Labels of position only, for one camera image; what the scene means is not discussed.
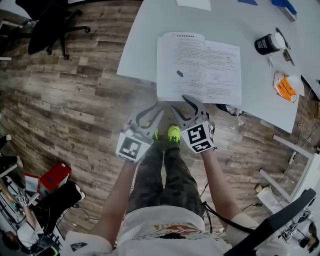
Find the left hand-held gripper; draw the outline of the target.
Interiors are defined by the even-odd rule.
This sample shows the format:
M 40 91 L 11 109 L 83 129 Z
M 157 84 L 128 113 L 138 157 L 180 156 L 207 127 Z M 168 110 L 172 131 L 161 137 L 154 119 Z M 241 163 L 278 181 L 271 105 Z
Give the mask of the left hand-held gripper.
M 135 108 L 120 132 L 116 155 L 137 163 L 154 143 L 152 136 L 163 115 L 164 109 L 158 103 Z M 150 118 L 147 124 L 141 124 L 141 119 L 144 118 Z

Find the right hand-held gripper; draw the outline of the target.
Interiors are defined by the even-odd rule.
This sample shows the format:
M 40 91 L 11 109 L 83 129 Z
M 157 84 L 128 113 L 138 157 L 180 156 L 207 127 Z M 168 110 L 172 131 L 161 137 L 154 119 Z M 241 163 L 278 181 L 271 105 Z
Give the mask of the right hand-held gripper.
M 182 98 L 195 110 L 195 118 L 186 118 L 175 106 L 171 111 L 182 130 L 181 137 L 194 153 L 201 153 L 209 149 L 215 149 L 214 132 L 215 124 L 210 121 L 209 113 L 204 104 L 191 95 L 183 94 Z

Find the white booklet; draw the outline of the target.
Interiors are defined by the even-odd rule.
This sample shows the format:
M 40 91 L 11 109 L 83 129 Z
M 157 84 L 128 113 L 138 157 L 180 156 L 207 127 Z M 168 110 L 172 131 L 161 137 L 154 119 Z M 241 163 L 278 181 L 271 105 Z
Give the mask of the white booklet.
M 241 105 L 240 48 L 197 33 L 164 34 L 157 40 L 156 93 L 167 102 L 190 95 L 206 104 Z

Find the person's left forearm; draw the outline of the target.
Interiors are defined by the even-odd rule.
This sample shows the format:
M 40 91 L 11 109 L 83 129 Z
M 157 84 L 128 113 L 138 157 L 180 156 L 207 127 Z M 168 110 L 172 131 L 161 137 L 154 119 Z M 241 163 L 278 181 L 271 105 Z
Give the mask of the person's left forearm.
M 89 232 L 115 245 L 125 215 L 137 164 L 125 161 L 102 208 L 99 221 Z

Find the person's right green shoe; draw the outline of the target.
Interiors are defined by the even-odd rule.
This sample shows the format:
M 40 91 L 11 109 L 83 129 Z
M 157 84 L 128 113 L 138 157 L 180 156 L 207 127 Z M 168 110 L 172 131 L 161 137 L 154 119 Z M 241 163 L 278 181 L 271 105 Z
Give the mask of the person's right green shoe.
M 172 125 L 168 129 L 168 141 L 169 142 L 175 142 L 178 145 L 181 141 L 181 131 L 180 128 L 177 125 Z

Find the black trash bin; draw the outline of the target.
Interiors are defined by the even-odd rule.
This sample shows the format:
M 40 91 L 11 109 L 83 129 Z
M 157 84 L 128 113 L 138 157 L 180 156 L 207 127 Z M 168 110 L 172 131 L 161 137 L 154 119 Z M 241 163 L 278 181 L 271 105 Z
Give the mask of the black trash bin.
M 227 105 L 227 104 L 216 104 L 216 107 L 218 109 L 220 109 L 221 111 L 226 112 L 234 117 L 241 116 L 244 113 L 243 110 L 238 109 L 233 106 L 230 106 L 230 105 Z

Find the person's camouflage trousers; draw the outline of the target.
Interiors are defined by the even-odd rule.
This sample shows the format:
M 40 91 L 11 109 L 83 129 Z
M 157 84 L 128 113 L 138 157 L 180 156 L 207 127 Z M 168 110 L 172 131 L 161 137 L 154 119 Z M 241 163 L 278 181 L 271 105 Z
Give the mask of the person's camouflage trousers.
M 137 169 L 126 212 L 156 206 L 180 207 L 204 217 L 198 185 L 175 141 L 155 141 L 148 149 Z

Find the white table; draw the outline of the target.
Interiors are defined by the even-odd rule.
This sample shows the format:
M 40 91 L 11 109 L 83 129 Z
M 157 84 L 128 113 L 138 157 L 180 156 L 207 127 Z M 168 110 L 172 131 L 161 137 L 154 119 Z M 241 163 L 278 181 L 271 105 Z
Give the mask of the white table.
M 274 73 L 301 74 L 300 48 L 296 26 L 270 0 L 256 5 L 238 0 L 210 0 L 211 9 L 178 6 L 176 0 L 143 0 L 131 27 L 117 74 L 143 81 L 156 81 L 157 41 L 168 32 L 192 32 L 207 40 L 238 46 L 240 49 L 242 104 L 240 108 L 288 133 L 294 127 L 298 104 L 276 94 Z M 281 52 L 260 55 L 257 39 L 280 29 L 291 49 L 292 61 Z

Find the orange packet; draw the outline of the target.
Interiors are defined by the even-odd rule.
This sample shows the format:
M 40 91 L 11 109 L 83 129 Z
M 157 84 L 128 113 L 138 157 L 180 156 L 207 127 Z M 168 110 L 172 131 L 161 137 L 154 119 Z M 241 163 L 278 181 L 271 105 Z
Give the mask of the orange packet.
M 297 100 L 297 94 L 286 80 L 288 76 L 289 75 L 283 72 L 276 71 L 274 73 L 273 88 L 279 96 L 290 103 L 295 103 Z

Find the red box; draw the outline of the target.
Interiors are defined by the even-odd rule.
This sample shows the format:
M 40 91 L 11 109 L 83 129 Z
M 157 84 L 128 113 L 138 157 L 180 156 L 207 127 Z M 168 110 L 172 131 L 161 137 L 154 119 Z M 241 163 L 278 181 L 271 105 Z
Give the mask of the red box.
M 59 162 L 41 177 L 25 173 L 25 190 L 44 198 L 64 185 L 71 173 L 72 169 L 64 162 Z

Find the white paper sheet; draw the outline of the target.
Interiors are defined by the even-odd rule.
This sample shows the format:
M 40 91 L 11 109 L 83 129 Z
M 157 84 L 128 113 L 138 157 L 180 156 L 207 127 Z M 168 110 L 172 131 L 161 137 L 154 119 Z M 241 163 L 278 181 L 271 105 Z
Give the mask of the white paper sheet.
M 200 10 L 211 11 L 210 0 L 176 0 L 177 5 L 180 7 L 190 7 Z

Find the white bag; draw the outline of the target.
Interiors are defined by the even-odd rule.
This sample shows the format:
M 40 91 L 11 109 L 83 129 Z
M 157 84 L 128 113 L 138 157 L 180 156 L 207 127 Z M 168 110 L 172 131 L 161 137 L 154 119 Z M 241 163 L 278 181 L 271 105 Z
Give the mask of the white bag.
M 282 210 L 284 207 L 276 199 L 272 190 L 266 186 L 262 187 L 260 184 L 257 184 L 255 187 L 258 199 L 273 213 L 277 213 Z

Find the metal tool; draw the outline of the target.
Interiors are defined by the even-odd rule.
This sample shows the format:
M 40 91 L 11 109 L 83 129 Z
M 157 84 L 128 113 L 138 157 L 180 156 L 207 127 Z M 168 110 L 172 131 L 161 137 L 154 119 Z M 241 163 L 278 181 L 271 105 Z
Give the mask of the metal tool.
M 286 62 L 291 62 L 291 64 L 295 66 L 295 63 L 287 49 L 283 50 L 283 58 Z

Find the black pen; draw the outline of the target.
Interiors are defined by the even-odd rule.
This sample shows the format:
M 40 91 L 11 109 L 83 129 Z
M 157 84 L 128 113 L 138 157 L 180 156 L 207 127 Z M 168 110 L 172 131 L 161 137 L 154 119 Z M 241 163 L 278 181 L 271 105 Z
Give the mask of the black pen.
M 291 47 L 290 47 L 290 45 L 288 44 L 288 41 L 286 40 L 286 38 L 285 38 L 285 36 L 283 35 L 283 33 L 281 32 L 281 30 L 280 30 L 278 27 L 276 27 L 275 30 L 276 30 L 277 33 L 279 33 L 279 34 L 282 36 L 282 38 L 283 38 L 283 40 L 284 40 L 284 43 L 285 43 L 285 47 L 290 50 Z

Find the white desk frame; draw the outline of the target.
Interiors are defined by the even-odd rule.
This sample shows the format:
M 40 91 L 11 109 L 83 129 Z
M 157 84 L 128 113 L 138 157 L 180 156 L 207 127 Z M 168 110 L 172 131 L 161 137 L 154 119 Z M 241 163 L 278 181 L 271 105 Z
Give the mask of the white desk frame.
M 307 158 L 307 164 L 303 170 L 298 181 L 295 182 L 294 190 L 288 194 L 271 176 L 269 176 L 263 169 L 259 173 L 289 202 L 295 201 L 307 189 L 314 189 L 320 180 L 320 154 L 310 153 L 301 146 L 293 144 L 277 135 L 272 138 L 281 144 L 291 148 L 300 155 Z

